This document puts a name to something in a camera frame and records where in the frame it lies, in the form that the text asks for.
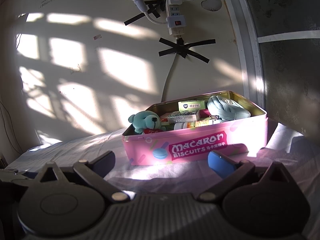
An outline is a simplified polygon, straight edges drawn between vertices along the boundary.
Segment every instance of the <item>white wall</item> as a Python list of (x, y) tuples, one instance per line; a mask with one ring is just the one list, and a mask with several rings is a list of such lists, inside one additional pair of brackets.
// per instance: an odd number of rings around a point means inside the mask
[[(169, 48), (158, 42), (160, 37), (175, 41), (165, 26), (146, 18), (125, 26), (125, 20), (139, 13), (128, 0), (53, 0), (41, 6), (42, 1), (5, 0), (0, 7), (5, 57), (0, 94), (23, 150), (38, 144), (36, 133), (44, 143), (126, 127), (131, 114), (160, 102), (174, 59), (158, 56)], [(243, 94), (228, 10), (223, 5), (209, 12), (201, 1), (182, 5), (188, 24), (183, 39), (216, 39), (216, 44), (193, 49), (210, 62), (178, 57), (167, 100), (217, 90)], [(23, 13), (29, 13), (27, 22), (13, 27), (14, 16)], [(102, 38), (95, 41), (99, 34)]]

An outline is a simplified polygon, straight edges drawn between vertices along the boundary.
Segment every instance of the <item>blue teddy bear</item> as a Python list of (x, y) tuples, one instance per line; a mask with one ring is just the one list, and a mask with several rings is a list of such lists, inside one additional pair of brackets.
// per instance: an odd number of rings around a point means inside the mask
[(128, 121), (132, 123), (136, 133), (155, 133), (165, 131), (165, 127), (161, 126), (160, 117), (152, 111), (142, 111), (133, 114)]

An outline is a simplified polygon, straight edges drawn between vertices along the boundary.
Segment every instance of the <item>white sheet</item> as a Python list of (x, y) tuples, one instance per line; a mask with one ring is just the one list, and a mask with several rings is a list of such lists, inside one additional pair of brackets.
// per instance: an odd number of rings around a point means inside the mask
[[(108, 150), (116, 155), (114, 169), (105, 180), (121, 190), (130, 192), (192, 192), (198, 195), (220, 181), (206, 161), (165, 164), (157, 166), (131, 166), (122, 145), (124, 129), (32, 149), (11, 163), (7, 169), (38, 171), (47, 161), (59, 166), (72, 166), (79, 159), (89, 161)], [(235, 155), (233, 159), (249, 159), (258, 166), (271, 161), (284, 163), (306, 195), (311, 216), (304, 235), (310, 240), (320, 239), (320, 148), (307, 141), (302, 134), (278, 124), (268, 145), (257, 157)]]

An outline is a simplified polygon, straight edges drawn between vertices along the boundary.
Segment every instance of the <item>electrical outlet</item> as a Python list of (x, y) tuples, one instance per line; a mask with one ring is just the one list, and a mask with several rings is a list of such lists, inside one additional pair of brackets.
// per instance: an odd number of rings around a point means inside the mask
[(169, 34), (179, 36), (184, 34), (183, 27), (186, 26), (186, 20), (180, 12), (182, 0), (166, 0), (165, 9), (167, 13), (167, 22)]

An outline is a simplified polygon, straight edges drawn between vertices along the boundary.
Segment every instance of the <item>green medicine box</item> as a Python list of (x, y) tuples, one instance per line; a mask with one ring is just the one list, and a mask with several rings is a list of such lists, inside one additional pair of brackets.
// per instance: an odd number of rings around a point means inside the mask
[(179, 111), (185, 110), (202, 110), (205, 109), (205, 102), (204, 100), (198, 101), (181, 101), (178, 102)]

